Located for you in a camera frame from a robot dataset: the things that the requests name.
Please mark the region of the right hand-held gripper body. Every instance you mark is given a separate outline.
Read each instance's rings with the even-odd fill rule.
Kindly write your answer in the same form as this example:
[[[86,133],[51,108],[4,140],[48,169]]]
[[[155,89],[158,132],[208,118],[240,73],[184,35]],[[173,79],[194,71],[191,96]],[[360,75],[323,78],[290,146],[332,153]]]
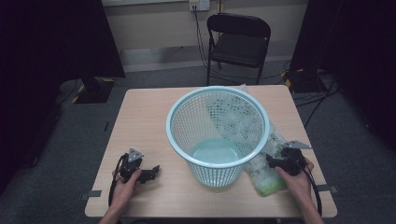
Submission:
[[[306,166],[302,150],[310,149],[311,146],[293,140],[283,143],[282,147],[280,151],[281,158],[279,159],[280,168],[289,175],[299,174]]]

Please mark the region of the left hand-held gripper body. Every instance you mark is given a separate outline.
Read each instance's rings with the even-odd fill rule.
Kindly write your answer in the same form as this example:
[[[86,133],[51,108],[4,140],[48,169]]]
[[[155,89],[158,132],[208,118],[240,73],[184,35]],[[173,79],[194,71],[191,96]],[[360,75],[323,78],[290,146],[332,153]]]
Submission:
[[[140,167],[143,157],[143,153],[133,148],[121,157],[120,178],[124,183],[128,182],[134,171]]]

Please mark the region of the clear green printed plastic bag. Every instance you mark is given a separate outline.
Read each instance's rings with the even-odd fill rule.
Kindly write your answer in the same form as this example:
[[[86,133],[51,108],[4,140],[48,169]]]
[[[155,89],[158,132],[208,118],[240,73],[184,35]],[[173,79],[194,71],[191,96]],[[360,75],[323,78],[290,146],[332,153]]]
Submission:
[[[284,187],[266,154],[280,157],[286,139],[269,120],[262,105],[250,94],[236,88],[213,87],[205,100],[209,120],[219,134],[206,149],[214,166],[204,171],[210,187],[231,185],[242,171],[250,175],[254,187],[268,196]]]

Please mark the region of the light blue mesh basket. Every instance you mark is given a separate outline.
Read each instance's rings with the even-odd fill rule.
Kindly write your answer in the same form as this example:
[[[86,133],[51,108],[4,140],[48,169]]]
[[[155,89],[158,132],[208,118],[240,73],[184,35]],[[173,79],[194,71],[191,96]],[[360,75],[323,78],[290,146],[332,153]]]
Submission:
[[[168,113],[165,130],[195,179],[210,188],[223,188],[264,149],[270,120],[247,92],[210,86],[179,98]]]

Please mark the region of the person's right hand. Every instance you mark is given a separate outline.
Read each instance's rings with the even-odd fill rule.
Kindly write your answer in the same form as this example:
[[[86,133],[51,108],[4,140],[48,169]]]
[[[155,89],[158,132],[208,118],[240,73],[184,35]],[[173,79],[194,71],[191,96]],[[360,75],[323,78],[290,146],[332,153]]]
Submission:
[[[276,167],[275,171],[284,179],[291,195],[297,202],[305,203],[312,201],[311,182],[304,172],[292,176],[280,167]]]

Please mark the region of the person's left hand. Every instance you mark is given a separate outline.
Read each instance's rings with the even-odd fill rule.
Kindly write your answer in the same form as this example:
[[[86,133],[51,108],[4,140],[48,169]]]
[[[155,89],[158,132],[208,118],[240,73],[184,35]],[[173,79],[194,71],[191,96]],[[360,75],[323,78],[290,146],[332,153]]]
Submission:
[[[117,182],[111,203],[113,207],[124,208],[129,203],[134,194],[135,182],[141,176],[141,173],[142,171],[137,169],[126,183],[122,181]]]

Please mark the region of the black stand base yellow tape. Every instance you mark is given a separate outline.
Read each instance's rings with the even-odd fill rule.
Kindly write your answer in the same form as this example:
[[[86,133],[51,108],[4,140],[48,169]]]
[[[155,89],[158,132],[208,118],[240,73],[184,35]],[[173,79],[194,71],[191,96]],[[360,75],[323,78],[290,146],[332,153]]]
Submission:
[[[302,69],[285,71],[281,76],[291,93],[325,92],[327,90],[318,75]]]
[[[111,78],[84,77],[82,83],[83,85],[72,99],[73,104],[105,104],[115,80]]]

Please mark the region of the black folding chair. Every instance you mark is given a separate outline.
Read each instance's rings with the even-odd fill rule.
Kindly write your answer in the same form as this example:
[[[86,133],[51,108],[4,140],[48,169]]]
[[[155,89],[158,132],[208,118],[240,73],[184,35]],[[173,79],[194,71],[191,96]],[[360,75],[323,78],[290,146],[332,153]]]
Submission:
[[[258,68],[259,83],[271,37],[270,26],[254,16],[217,13],[207,19],[206,27],[209,33],[206,84],[212,61]]]

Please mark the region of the black curtain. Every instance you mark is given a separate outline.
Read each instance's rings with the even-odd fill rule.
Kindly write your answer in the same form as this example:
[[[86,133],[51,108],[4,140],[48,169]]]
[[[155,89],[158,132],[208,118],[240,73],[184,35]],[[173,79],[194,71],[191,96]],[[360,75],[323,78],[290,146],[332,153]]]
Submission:
[[[308,0],[290,68],[334,72],[396,149],[396,0]]]

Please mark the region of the grey table bracket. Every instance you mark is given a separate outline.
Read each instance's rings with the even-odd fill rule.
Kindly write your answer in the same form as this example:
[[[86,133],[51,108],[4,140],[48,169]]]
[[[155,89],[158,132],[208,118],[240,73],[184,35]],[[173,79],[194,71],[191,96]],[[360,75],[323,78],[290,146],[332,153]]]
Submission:
[[[87,201],[89,198],[92,198],[92,197],[100,197],[101,194],[102,194],[101,190],[89,190],[87,192],[81,193],[79,198],[82,201]]]
[[[329,186],[328,184],[317,185],[318,191],[329,191],[331,193],[337,193],[339,190],[336,186]]]

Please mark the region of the white wall socket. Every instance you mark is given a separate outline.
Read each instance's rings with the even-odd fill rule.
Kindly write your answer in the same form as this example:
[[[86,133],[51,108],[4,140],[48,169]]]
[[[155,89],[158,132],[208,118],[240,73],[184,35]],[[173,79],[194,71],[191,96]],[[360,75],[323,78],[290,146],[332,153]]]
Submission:
[[[208,11],[210,9],[210,0],[189,0],[190,11]]]

